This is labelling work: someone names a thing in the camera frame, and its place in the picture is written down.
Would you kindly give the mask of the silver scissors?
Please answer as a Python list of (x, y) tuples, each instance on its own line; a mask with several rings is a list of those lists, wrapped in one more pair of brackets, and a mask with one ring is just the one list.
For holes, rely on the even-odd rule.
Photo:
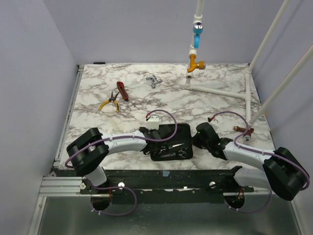
[(178, 146), (183, 145), (183, 143), (180, 144), (174, 144), (174, 145), (169, 145), (169, 146), (161, 146), (160, 148), (155, 150), (155, 154), (161, 154), (162, 152), (164, 152), (165, 150), (169, 150)]
[(161, 158), (168, 158), (168, 157), (181, 157), (183, 159), (187, 158), (187, 151), (188, 147), (182, 147), (177, 153), (171, 153), (167, 155), (160, 156)]

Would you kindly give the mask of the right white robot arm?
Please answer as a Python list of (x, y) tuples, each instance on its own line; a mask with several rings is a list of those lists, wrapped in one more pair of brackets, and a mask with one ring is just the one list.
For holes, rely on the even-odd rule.
[(291, 201), (309, 186), (308, 173), (286, 148), (270, 151), (238, 144), (232, 139), (220, 138), (208, 122), (199, 124), (196, 131), (195, 147), (208, 150), (215, 158), (251, 166), (240, 168), (225, 179), (225, 187), (231, 192), (247, 186), (266, 188)]

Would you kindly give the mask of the black zip tool case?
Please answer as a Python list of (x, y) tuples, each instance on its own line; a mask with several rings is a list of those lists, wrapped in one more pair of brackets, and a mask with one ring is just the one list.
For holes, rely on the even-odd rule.
[(188, 160), (193, 158), (191, 128), (187, 123), (162, 124), (158, 130), (152, 130), (148, 136), (165, 139), (176, 134), (168, 141), (150, 142), (142, 150), (144, 155), (150, 155), (153, 161)]

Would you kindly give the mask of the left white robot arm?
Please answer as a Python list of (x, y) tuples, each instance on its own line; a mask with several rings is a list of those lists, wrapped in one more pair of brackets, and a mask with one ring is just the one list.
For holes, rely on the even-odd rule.
[(139, 130), (120, 135), (100, 133), (98, 128), (91, 128), (67, 147), (69, 159), (65, 166), (73, 168), (76, 175), (85, 177), (97, 193), (104, 193), (109, 186), (107, 175), (100, 163), (113, 153), (143, 151), (156, 143), (166, 141), (166, 136), (157, 130), (141, 127)]

